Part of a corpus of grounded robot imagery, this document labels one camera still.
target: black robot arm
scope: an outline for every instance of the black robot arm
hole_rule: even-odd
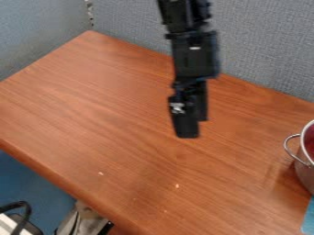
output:
[[[177,136],[199,137],[199,121],[207,120],[206,79],[219,74],[217,32],[209,30],[207,0],[158,0],[173,43],[175,70],[170,111]]]

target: wood grain surface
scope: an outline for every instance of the wood grain surface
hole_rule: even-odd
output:
[[[115,223],[111,234],[301,234],[310,195],[282,141],[314,105],[221,75],[202,137],[179,140],[171,82],[169,56],[83,33],[0,83],[0,149]]]

